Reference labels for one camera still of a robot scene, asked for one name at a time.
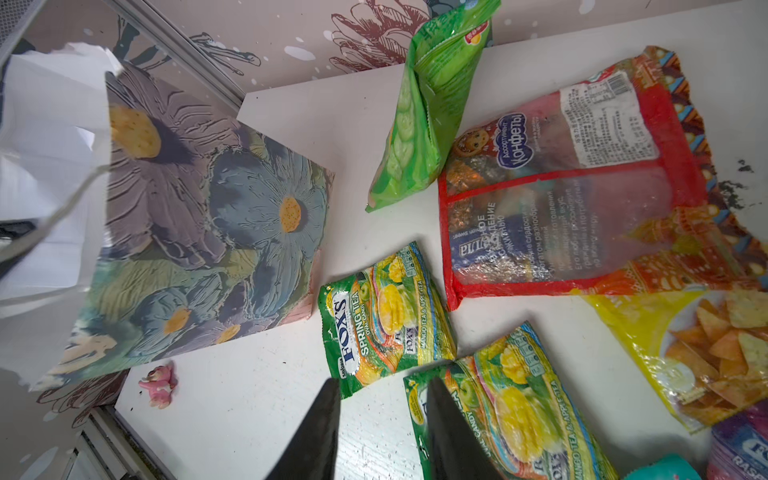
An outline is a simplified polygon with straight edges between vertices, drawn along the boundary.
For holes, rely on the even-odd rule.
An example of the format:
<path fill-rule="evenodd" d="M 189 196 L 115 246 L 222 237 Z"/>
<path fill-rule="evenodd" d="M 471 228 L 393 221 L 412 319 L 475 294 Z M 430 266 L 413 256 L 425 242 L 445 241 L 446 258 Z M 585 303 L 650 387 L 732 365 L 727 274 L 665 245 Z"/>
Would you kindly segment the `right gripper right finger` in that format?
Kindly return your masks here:
<path fill-rule="evenodd" d="M 428 383 L 427 430 L 433 479 L 502 479 L 440 378 Z"/>

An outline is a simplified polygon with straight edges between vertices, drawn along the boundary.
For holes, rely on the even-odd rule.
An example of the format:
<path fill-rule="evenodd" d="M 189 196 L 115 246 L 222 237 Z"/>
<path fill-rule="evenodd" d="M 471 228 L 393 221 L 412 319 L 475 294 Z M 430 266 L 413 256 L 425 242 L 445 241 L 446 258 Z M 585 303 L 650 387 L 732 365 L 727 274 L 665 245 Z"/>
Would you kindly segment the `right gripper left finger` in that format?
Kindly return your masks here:
<path fill-rule="evenodd" d="M 340 382 L 329 378 L 267 479 L 332 480 L 338 451 L 340 410 Z"/>

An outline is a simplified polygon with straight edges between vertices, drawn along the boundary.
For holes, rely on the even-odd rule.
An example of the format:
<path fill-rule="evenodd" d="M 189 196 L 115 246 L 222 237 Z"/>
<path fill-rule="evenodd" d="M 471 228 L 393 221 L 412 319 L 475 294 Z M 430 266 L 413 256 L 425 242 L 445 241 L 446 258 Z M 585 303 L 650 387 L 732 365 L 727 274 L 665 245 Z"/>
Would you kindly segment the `green Fox's candy bag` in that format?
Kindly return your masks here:
<path fill-rule="evenodd" d="M 454 329 L 415 241 L 320 288 L 322 340 L 347 399 L 376 381 L 454 360 Z"/>

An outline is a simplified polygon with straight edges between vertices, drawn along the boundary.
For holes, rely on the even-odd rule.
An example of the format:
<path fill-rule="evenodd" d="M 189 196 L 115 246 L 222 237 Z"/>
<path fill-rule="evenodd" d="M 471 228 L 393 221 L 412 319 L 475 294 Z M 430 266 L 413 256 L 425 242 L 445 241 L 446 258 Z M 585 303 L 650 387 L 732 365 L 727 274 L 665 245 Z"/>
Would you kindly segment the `teal Fox's candy bag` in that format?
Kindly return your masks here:
<path fill-rule="evenodd" d="M 684 458 L 672 454 L 633 470 L 624 480 L 701 480 L 701 476 Z"/>

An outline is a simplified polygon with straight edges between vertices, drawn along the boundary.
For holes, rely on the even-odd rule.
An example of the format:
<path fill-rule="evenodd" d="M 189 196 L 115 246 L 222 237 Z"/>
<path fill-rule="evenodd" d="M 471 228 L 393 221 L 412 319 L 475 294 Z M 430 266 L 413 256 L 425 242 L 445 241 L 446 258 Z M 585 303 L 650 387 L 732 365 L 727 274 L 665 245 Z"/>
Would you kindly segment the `yellow snack bag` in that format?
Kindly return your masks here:
<path fill-rule="evenodd" d="M 767 295 L 587 295 L 667 410 L 690 432 L 767 397 Z"/>

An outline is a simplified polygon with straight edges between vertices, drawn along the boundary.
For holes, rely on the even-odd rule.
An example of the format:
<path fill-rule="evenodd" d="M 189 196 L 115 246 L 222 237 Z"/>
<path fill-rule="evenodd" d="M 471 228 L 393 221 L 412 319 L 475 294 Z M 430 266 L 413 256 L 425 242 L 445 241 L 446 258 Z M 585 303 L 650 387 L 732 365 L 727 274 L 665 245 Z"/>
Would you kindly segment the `purple candy snack bag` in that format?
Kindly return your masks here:
<path fill-rule="evenodd" d="M 767 480 L 767 400 L 716 424 L 706 478 Z"/>

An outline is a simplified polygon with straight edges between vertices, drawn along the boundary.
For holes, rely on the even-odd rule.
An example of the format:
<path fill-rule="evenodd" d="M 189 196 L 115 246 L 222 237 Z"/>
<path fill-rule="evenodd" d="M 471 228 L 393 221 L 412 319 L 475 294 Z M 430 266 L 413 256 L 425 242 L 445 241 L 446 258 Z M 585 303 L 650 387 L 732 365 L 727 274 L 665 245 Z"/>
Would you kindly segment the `patterned paper gift bag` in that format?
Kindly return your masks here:
<path fill-rule="evenodd" d="M 332 184 L 107 49 L 12 56 L 2 370 L 74 386 L 307 319 Z"/>

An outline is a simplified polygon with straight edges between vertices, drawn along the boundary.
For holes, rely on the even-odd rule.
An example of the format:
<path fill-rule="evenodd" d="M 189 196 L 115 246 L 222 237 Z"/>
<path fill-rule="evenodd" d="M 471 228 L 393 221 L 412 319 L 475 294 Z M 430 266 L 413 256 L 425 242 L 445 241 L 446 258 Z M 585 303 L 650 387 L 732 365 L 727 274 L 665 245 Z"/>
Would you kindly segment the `red snack bag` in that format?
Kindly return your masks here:
<path fill-rule="evenodd" d="M 447 303 L 767 287 L 674 51 L 649 46 L 459 136 L 438 181 Z"/>

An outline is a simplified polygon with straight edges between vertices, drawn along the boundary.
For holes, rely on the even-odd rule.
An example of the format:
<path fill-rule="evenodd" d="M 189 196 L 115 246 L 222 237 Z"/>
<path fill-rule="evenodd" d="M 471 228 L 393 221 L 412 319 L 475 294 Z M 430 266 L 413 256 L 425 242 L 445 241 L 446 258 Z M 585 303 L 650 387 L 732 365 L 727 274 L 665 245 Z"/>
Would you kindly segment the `bright green snack bag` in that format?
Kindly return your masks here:
<path fill-rule="evenodd" d="M 467 1 L 414 35 L 368 212 L 425 190 L 442 172 L 500 6 L 499 0 Z"/>

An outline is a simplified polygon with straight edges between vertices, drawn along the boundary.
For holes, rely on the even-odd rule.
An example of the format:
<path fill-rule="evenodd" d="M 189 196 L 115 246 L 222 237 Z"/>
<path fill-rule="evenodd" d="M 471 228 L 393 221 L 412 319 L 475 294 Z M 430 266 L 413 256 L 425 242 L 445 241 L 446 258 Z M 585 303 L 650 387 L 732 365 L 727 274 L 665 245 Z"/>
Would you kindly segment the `small pink toy figure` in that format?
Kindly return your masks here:
<path fill-rule="evenodd" d="M 167 408 L 172 402 L 172 394 L 177 385 L 174 364 L 169 362 L 157 366 L 142 378 L 138 385 L 148 392 L 151 407 Z"/>

